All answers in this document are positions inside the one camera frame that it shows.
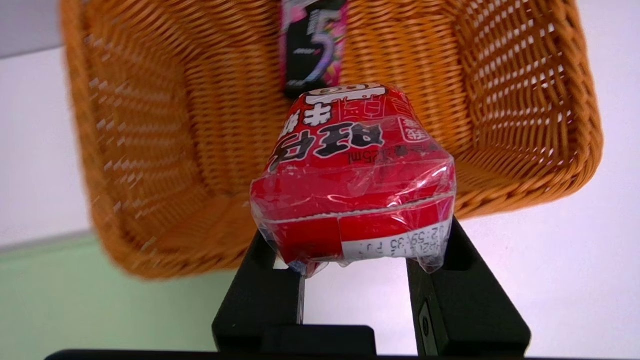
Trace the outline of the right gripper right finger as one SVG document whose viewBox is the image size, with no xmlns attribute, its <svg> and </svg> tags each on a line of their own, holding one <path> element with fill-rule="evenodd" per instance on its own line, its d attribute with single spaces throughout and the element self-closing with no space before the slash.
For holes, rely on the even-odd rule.
<svg viewBox="0 0 640 360">
<path fill-rule="evenodd" d="M 406 262 L 420 357 L 522 357 L 531 330 L 457 219 L 440 269 Z"/>
</svg>

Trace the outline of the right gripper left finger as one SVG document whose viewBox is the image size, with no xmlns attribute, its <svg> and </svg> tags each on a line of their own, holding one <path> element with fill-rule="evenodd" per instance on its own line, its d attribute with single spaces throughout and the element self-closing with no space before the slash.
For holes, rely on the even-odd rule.
<svg viewBox="0 0 640 360">
<path fill-rule="evenodd" d="M 267 331 L 303 323 L 305 279 L 276 258 L 256 231 L 211 324 L 219 352 L 260 351 Z"/>
</svg>

